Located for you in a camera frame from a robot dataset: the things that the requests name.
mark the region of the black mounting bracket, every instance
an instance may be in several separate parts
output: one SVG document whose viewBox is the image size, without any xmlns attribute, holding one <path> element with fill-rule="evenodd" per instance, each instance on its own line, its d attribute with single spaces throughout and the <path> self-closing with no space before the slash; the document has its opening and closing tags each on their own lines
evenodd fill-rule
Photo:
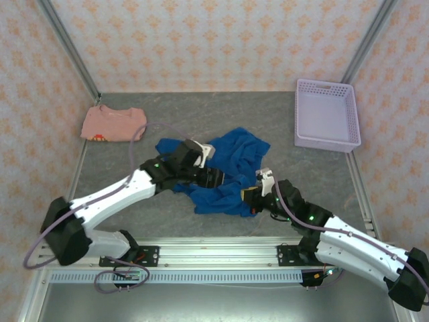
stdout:
<svg viewBox="0 0 429 322">
<path fill-rule="evenodd" d="M 298 245 L 280 245 L 277 246 L 277 259 L 279 266 L 323 266 L 324 264 L 315 261 L 308 262 L 300 257 Z"/>
<path fill-rule="evenodd" d="M 158 267 L 158 261 L 160 259 L 160 247 L 159 246 L 139 246 L 137 252 L 137 258 L 139 258 L 134 264 L 145 266 L 145 267 Z M 111 261 L 106 257 L 100 257 L 100 267 L 122 267 L 124 265 Z"/>
</svg>

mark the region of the orange wallpaper pattern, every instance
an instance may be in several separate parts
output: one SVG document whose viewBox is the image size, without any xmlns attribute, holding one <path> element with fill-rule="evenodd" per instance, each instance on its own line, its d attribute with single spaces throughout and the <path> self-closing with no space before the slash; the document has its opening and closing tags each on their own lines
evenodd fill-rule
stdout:
<svg viewBox="0 0 429 322">
<path fill-rule="evenodd" d="M 339 82 L 382 0 L 55 0 L 99 91 Z"/>
<path fill-rule="evenodd" d="M 67 192 L 93 100 L 34 0 L 0 1 L 0 320 L 16 321 L 23 256 Z"/>
<path fill-rule="evenodd" d="M 356 154 L 384 240 L 429 254 L 429 6 L 402 0 L 355 81 Z"/>
</svg>

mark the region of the pink shirt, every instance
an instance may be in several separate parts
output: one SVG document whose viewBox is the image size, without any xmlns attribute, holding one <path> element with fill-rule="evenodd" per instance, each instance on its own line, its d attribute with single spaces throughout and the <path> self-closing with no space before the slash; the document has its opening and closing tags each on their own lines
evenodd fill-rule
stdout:
<svg viewBox="0 0 429 322">
<path fill-rule="evenodd" d="M 143 109 L 115 110 L 106 105 L 91 107 L 83 122 L 81 137 L 94 141 L 131 141 L 135 131 L 146 124 Z M 136 141 L 141 139 L 145 128 L 140 130 Z"/>
</svg>

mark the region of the gray mat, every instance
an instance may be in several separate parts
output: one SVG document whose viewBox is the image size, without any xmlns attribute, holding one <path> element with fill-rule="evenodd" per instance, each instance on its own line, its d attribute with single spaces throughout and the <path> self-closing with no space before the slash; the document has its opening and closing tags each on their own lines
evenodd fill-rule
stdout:
<svg viewBox="0 0 429 322">
<path fill-rule="evenodd" d="M 345 155 L 294 146 L 294 93 L 105 94 L 101 103 L 114 109 L 140 107 L 149 122 L 170 123 L 199 142 L 244 127 L 271 144 L 263 167 L 271 168 L 279 179 L 289 179 L 305 199 L 364 231 Z M 155 145 L 161 138 L 179 136 L 162 126 L 147 128 L 135 145 L 136 164 L 158 155 Z M 127 176 L 127 149 L 128 143 L 89 142 L 75 197 Z M 166 191 L 122 210 L 99 229 L 126 229 L 134 237 L 297 236 L 290 224 L 274 221 L 266 212 L 242 218 L 197 215 L 193 209 L 186 195 Z"/>
</svg>

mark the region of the blue cloth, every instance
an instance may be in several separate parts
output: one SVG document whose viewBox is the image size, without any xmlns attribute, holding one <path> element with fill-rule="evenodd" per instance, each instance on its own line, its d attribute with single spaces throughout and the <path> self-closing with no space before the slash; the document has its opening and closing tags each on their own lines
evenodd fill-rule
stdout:
<svg viewBox="0 0 429 322">
<path fill-rule="evenodd" d="M 160 154 L 173 152 L 180 140 L 161 139 L 156 146 Z M 242 217 L 254 217 L 250 207 L 241 200 L 241 189 L 255 185 L 255 171 L 261 168 L 264 155 L 270 145 L 252 133 L 238 127 L 221 138 L 209 142 L 216 152 L 206 165 L 225 173 L 221 186 L 213 189 L 195 184 L 177 184 L 174 191 L 186 193 L 196 205 L 195 213 L 226 213 Z"/>
</svg>

